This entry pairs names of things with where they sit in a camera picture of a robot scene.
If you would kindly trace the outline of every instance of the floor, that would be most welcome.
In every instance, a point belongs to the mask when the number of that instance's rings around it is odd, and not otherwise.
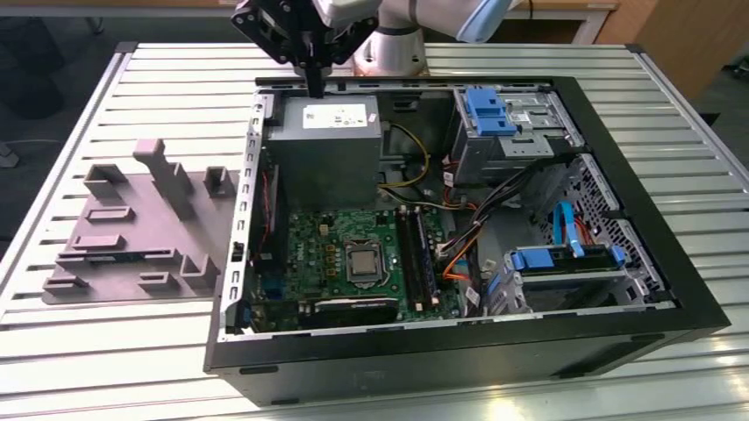
[[[115,45],[130,40],[245,41],[222,18],[107,19],[106,31],[98,36],[90,34],[82,18],[46,19],[46,22],[69,62],[53,76],[66,104],[55,115],[42,120],[23,120],[0,105],[0,126],[5,129],[0,141],[10,143],[22,159],[17,168],[0,168],[0,191],[5,193],[0,195],[0,257],[78,122]],[[3,58],[0,53],[0,66],[6,64]],[[722,113],[716,132],[742,162],[749,165],[749,82],[738,81],[730,73],[722,73],[695,105],[700,112]]]

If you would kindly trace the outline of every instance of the green motherboard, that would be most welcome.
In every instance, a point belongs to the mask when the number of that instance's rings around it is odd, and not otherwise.
[[[425,210],[422,221],[433,252],[436,245],[445,240],[440,213]],[[348,264],[352,264],[348,259],[353,254],[346,253],[346,246],[357,243],[380,247],[378,258],[382,259],[385,272],[381,282],[362,284],[350,281],[346,270]],[[396,210],[293,213],[289,265],[282,282],[284,297],[276,304],[266,302],[270,322],[266,329],[297,330],[296,311],[290,304],[336,298],[396,298],[400,303],[398,321],[456,318],[460,314],[459,290],[452,282],[448,285],[441,282],[440,274],[440,305],[424,310],[416,310],[409,305],[401,260]]]

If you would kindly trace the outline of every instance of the blue cable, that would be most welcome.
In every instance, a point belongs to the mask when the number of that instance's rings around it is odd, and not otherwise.
[[[565,225],[567,239],[563,238],[563,225]],[[565,241],[573,248],[575,257],[585,256],[584,246],[577,238],[577,228],[575,227],[573,204],[561,200],[555,207],[555,243],[564,244]]]

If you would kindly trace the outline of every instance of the yellow wire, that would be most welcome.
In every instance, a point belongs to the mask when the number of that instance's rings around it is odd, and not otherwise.
[[[426,176],[426,173],[429,173],[429,171],[430,171],[430,154],[426,152],[426,146],[424,145],[422,140],[420,138],[417,138],[417,135],[413,134],[409,129],[406,129],[402,125],[400,125],[397,123],[392,123],[390,125],[394,126],[394,127],[398,127],[401,130],[404,130],[406,135],[409,135],[409,137],[412,138],[413,143],[416,143],[417,146],[420,147],[420,149],[422,149],[424,169],[422,169],[422,173],[413,180],[409,180],[408,182],[388,182],[385,184],[380,184],[380,187],[406,187],[406,186],[410,186],[412,184],[420,182],[420,180]]]

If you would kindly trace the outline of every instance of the motherboard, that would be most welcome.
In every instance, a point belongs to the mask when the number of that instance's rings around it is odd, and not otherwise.
[[[408,218],[416,221],[410,227]],[[424,254],[412,244],[420,239]],[[264,279],[268,299],[258,303],[265,309],[260,327],[266,332],[304,329],[309,327],[302,320],[306,312],[332,314],[328,310],[342,306],[346,310],[364,305],[388,308],[393,321],[457,317],[459,290],[453,282],[443,282],[434,263],[422,260],[432,259],[444,240],[437,210],[408,215],[404,209],[293,213],[286,274]],[[357,318],[365,313],[341,314]],[[314,327],[333,327],[328,324],[336,322],[321,323]]]

